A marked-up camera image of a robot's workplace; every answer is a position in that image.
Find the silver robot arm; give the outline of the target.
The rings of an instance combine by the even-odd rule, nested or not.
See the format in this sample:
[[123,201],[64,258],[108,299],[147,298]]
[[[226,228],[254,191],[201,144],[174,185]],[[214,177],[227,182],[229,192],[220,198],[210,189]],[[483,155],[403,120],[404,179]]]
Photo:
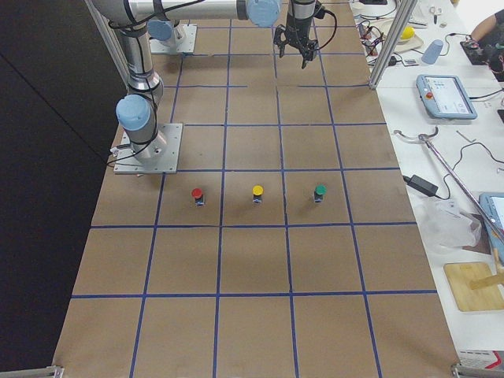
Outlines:
[[120,126],[129,139],[116,168],[133,173],[175,172],[181,124],[158,123],[163,95],[161,77],[154,70],[150,40],[175,38],[181,19],[250,20],[260,28],[272,27],[280,1],[94,1],[93,7],[117,31],[128,67],[128,94],[116,106]]
[[149,20],[147,31],[152,39],[168,47],[177,47],[186,38],[186,33],[182,27],[166,20]]

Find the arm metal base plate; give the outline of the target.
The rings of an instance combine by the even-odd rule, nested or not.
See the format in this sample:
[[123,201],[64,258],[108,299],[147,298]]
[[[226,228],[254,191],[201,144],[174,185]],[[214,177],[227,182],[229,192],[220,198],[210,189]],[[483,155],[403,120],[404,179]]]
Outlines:
[[127,147],[119,149],[117,162],[113,163],[116,174],[174,174],[180,155],[180,143],[183,134],[182,124],[158,124],[157,136],[140,154],[134,156],[130,140],[123,132],[121,143]]
[[197,35],[196,24],[175,25],[152,20],[147,24],[150,51],[156,55],[193,54]]

